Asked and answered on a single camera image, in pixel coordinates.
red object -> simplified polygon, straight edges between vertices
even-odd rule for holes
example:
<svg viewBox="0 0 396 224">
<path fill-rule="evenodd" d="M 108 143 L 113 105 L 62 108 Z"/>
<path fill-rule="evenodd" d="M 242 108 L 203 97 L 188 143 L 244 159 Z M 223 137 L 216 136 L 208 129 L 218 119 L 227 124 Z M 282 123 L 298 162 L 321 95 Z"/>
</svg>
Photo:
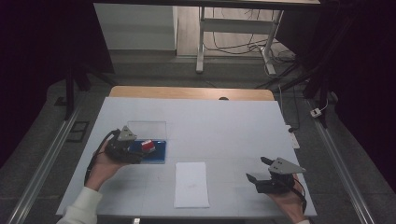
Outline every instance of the red object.
<svg viewBox="0 0 396 224">
<path fill-rule="evenodd" d="M 151 140 L 142 142 L 142 151 L 150 153 L 155 150 L 154 143 Z"/>
</svg>

dark background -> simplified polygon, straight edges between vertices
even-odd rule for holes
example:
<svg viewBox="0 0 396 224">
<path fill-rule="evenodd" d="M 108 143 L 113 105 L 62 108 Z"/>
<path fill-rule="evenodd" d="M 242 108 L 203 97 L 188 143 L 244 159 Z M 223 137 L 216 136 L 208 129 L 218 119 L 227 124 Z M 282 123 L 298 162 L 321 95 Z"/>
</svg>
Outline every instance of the dark background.
<svg viewBox="0 0 396 224">
<path fill-rule="evenodd" d="M 367 1 L 332 57 L 330 90 L 336 112 L 396 190 L 395 9 Z M 314 45 L 326 39 L 320 27 Z M 92 4 L 0 3 L 1 165 L 17 147 L 46 102 L 52 83 L 71 67 L 112 71 Z"/>
<path fill-rule="evenodd" d="M 0 2 L 3 165 L 46 102 L 48 87 L 83 65 L 113 72 L 92 3 Z"/>
</svg>

person's arm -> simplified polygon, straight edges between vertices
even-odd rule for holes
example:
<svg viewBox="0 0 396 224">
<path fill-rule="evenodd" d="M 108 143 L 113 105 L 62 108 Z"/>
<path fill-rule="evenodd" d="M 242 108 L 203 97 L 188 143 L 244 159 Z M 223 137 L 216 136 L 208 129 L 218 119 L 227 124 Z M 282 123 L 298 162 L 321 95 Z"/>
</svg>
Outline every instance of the person's arm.
<svg viewBox="0 0 396 224">
<path fill-rule="evenodd" d="M 294 188 L 302 192 L 303 188 L 296 182 Z M 301 199 L 292 191 L 284 194 L 268 194 L 268 196 L 276 203 L 279 209 L 294 224 L 309 224 L 308 218 L 304 216 L 303 205 Z"/>
<path fill-rule="evenodd" d="M 94 224 L 97 222 L 96 207 L 102 199 L 99 188 L 113 176 L 125 163 L 111 160 L 105 153 L 107 141 L 99 151 L 92 167 L 90 177 L 72 205 L 65 209 L 64 217 L 58 224 Z"/>
</svg>

blue tray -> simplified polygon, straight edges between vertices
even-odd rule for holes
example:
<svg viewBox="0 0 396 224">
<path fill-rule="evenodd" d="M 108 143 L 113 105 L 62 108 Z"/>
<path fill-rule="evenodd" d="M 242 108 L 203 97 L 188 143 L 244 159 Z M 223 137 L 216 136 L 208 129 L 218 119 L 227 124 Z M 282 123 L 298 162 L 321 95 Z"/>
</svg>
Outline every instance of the blue tray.
<svg viewBox="0 0 396 224">
<path fill-rule="evenodd" d="M 146 140 L 135 140 L 131 146 L 128 148 L 130 152 L 132 151 L 142 151 L 142 142 Z M 164 164 L 165 163 L 165 152 L 166 152 L 166 141 L 155 141 L 152 140 L 155 146 L 155 151 L 149 153 L 145 158 L 143 158 L 141 163 L 145 164 Z"/>
</svg>

white sleeve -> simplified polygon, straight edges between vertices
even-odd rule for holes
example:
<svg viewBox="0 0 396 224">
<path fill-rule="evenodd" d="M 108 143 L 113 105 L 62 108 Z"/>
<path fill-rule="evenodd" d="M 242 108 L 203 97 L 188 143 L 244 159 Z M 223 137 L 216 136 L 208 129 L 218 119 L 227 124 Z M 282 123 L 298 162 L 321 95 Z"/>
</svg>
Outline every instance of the white sleeve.
<svg viewBox="0 0 396 224">
<path fill-rule="evenodd" d="M 296 224 L 310 224 L 309 220 L 304 220 L 301 222 L 297 222 Z"/>
<path fill-rule="evenodd" d="M 97 222 L 96 207 L 102 200 L 102 194 L 84 187 L 71 206 L 65 209 L 64 217 L 58 224 L 95 224 Z"/>
</svg>

